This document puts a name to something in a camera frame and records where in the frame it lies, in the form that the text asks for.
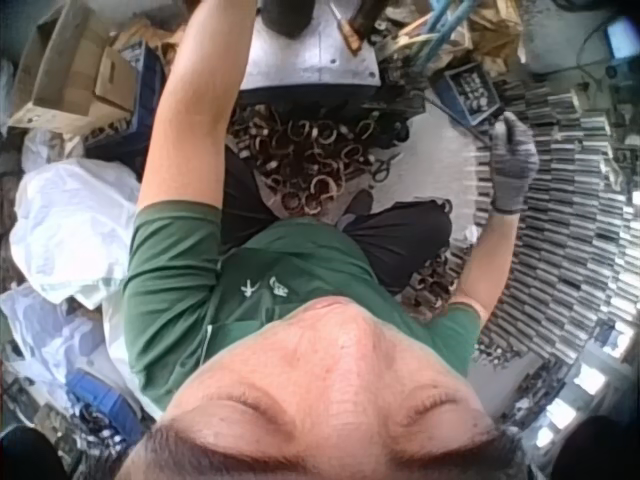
t-shirt logo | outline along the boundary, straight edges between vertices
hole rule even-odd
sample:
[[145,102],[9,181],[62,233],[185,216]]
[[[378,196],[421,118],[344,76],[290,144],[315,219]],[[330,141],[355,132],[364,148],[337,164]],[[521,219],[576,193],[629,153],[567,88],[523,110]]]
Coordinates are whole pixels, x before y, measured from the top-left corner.
[[249,298],[253,295],[253,292],[258,289],[258,287],[260,287],[260,282],[256,283],[255,287],[252,287],[251,280],[247,280],[247,285],[245,287],[240,287],[240,290],[242,290],[245,297]]
[[289,295],[289,289],[278,283],[276,277],[271,277],[271,280],[269,280],[269,285],[273,289],[274,295],[285,298]]

cable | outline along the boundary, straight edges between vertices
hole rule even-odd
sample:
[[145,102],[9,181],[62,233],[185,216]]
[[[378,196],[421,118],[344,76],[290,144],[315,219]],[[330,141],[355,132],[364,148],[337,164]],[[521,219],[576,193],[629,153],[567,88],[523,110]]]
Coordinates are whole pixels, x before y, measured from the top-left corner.
[[589,40],[591,40],[596,33],[598,33],[603,27],[607,26],[617,16],[618,16],[617,13],[611,14],[607,16],[607,18],[605,18],[603,21],[598,23],[598,25],[596,25],[595,28],[591,30],[591,32],[589,32],[589,34],[584,38],[584,40],[582,41],[582,44],[580,45],[580,48],[578,49],[578,53],[576,54],[576,68],[580,70],[583,74],[585,74],[587,77],[589,77],[593,81],[593,83],[595,84],[598,90],[602,90],[602,85],[601,85],[602,78],[598,80],[591,72],[589,72],[587,69],[585,69],[582,66],[582,55],[584,55],[584,50],[587,47]]

hand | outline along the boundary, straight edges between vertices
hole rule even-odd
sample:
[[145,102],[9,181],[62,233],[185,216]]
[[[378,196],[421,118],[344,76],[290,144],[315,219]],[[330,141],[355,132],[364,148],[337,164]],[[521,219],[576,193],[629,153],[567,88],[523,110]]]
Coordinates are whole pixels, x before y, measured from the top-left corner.
[[529,184],[540,166],[533,133],[513,113],[506,112],[491,137],[491,205],[499,214],[518,214],[524,210]]

knee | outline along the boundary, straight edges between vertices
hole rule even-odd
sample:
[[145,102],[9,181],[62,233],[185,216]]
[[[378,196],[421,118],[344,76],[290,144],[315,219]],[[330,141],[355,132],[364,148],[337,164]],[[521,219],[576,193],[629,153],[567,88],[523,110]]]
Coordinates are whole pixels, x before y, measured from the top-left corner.
[[445,208],[437,202],[431,201],[425,205],[425,216],[428,219],[425,223],[432,238],[443,247],[448,244],[451,238],[453,225],[451,217],[445,212]]

